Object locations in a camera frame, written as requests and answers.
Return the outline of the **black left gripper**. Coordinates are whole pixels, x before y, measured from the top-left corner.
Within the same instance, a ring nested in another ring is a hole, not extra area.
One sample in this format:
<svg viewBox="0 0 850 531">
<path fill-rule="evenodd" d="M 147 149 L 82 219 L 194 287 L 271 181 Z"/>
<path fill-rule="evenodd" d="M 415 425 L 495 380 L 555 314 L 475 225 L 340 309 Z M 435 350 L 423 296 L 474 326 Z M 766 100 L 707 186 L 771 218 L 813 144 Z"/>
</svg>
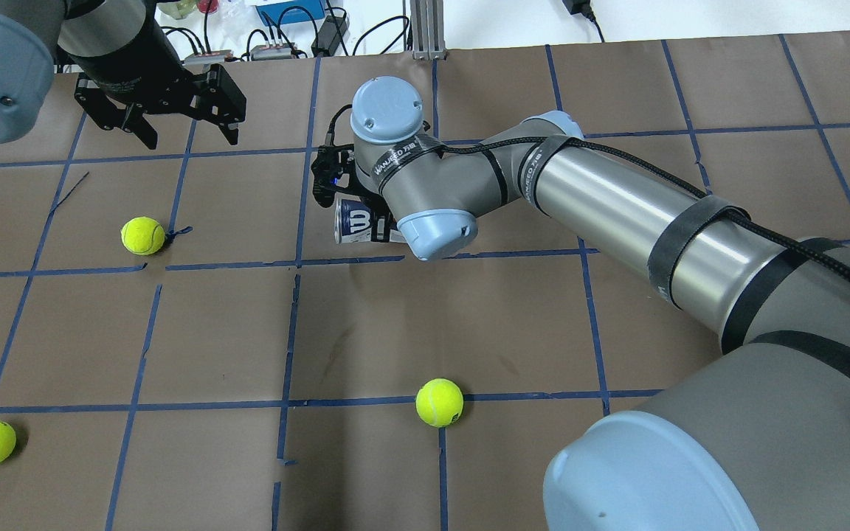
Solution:
<svg viewBox="0 0 850 531">
<path fill-rule="evenodd" d="M 172 80 L 135 80 L 122 84 L 129 93 L 111 90 L 87 74 L 75 81 L 75 101 L 102 130 L 132 133 L 147 148 L 158 147 L 159 135 L 148 115 L 181 114 L 220 128 L 227 144 L 239 143 L 239 125 L 246 121 L 247 100 L 222 63 L 202 72 L 182 69 Z"/>
</svg>

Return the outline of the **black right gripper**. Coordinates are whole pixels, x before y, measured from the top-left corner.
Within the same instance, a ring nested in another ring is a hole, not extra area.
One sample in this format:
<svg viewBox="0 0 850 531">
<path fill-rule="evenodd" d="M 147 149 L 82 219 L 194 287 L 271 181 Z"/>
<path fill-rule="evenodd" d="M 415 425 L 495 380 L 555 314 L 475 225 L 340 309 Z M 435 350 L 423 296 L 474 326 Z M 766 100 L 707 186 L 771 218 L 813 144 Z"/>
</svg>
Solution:
<svg viewBox="0 0 850 531">
<path fill-rule="evenodd" d="M 375 219 L 389 215 L 387 202 L 370 185 L 361 183 L 352 144 L 322 145 L 311 163 L 311 174 L 311 194 L 321 208 L 333 207 L 335 196 L 342 194 L 358 198 Z"/>
</svg>

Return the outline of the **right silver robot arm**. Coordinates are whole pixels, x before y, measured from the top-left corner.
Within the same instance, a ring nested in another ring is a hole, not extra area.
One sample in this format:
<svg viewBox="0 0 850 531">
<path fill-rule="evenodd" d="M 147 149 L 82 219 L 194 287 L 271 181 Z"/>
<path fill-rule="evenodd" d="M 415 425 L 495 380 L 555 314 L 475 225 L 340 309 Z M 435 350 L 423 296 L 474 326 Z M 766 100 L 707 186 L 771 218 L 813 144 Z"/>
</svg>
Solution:
<svg viewBox="0 0 850 531">
<path fill-rule="evenodd" d="M 401 78 L 364 82 L 345 111 L 353 141 L 328 128 L 312 192 L 360 198 L 375 240 L 449 258 L 523 199 L 719 337 L 720 359 L 557 453 L 550 530 L 850 530 L 850 249 L 764 228 L 563 111 L 473 147 L 429 134 Z"/>
</svg>

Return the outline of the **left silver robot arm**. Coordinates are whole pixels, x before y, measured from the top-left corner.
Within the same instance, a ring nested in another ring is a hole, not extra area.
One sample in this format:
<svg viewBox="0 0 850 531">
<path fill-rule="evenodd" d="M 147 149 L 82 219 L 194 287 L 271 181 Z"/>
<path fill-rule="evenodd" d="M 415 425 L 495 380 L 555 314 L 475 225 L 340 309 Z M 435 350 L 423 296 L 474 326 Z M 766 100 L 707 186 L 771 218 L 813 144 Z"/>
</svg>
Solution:
<svg viewBox="0 0 850 531">
<path fill-rule="evenodd" d="M 0 144 L 33 129 L 58 52 L 80 67 L 74 99 L 101 130 L 155 149 L 149 115 L 181 114 L 238 144 L 245 94 L 222 65 L 188 70 L 155 9 L 153 1 L 0 1 Z"/>
</svg>

